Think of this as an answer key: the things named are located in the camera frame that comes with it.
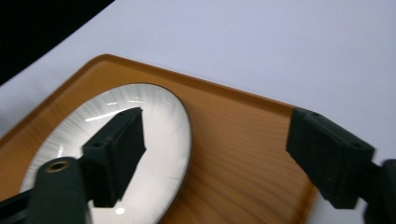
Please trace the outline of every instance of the wood grain surface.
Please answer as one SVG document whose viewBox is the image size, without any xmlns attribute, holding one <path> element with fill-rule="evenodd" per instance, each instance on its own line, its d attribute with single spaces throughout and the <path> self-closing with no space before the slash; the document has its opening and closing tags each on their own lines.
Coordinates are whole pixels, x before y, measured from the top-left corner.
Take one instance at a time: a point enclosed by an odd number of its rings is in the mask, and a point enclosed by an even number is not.
<svg viewBox="0 0 396 224">
<path fill-rule="evenodd" d="M 130 83 L 168 89 L 191 119 L 189 171 L 162 223 L 305 223 L 316 190 L 286 152 L 291 105 L 111 55 L 88 62 L 0 140 L 0 200 L 19 192 L 68 114 Z"/>
</svg>

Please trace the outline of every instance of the white plate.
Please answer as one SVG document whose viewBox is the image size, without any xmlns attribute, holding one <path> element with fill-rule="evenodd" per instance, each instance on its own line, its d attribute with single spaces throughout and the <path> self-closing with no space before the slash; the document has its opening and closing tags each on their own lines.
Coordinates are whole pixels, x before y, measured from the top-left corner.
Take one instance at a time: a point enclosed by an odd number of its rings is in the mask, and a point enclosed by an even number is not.
<svg viewBox="0 0 396 224">
<path fill-rule="evenodd" d="M 49 135 L 35 154 L 21 191 L 34 185 L 35 172 L 57 157 L 82 156 L 81 147 L 115 114 L 141 107 L 146 152 L 122 201 L 114 208 L 92 208 L 93 223 L 156 223 L 180 188 L 191 152 L 191 127 L 176 96 L 150 84 L 117 87 L 78 107 Z"/>
</svg>

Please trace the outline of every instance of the orange tray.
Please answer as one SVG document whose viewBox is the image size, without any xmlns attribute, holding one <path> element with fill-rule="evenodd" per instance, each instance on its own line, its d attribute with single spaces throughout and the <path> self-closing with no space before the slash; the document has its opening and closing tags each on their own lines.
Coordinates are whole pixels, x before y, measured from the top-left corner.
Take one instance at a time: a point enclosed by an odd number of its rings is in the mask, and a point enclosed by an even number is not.
<svg viewBox="0 0 396 224">
<path fill-rule="evenodd" d="M 50 132 L 131 83 L 173 92 L 192 127 L 189 171 L 162 223 L 305 223 L 316 190 L 286 152 L 293 106 L 112 55 L 92 59 L 0 140 L 0 200 L 18 193 Z"/>
</svg>

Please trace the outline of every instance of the dark background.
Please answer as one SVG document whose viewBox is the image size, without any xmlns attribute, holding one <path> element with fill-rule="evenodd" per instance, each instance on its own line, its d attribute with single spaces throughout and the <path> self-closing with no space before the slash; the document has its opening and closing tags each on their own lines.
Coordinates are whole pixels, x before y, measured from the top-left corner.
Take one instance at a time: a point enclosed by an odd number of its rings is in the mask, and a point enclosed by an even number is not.
<svg viewBox="0 0 396 224">
<path fill-rule="evenodd" d="M 0 85 L 114 0 L 0 0 Z"/>
</svg>

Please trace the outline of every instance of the white surface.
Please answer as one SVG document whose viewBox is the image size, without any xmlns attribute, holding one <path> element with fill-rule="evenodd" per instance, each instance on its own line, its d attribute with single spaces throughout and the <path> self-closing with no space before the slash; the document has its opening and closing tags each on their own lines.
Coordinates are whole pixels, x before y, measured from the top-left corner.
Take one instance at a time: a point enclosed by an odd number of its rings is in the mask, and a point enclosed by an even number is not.
<svg viewBox="0 0 396 224">
<path fill-rule="evenodd" d="M 45 162 L 82 156 L 88 142 L 119 112 L 140 107 L 146 152 L 122 200 L 113 208 L 95 208 L 95 224 L 157 223 L 175 199 L 186 174 L 191 152 L 190 121 L 183 104 L 161 87 L 131 84 L 103 92 L 79 106 L 49 135 L 35 154 L 21 191 L 34 186 Z"/>
<path fill-rule="evenodd" d="M 112 53 L 315 110 L 396 158 L 396 2 L 116 0 L 0 88 L 4 134 Z M 310 223 L 361 223 L 318 200 Z"/>
</svg>

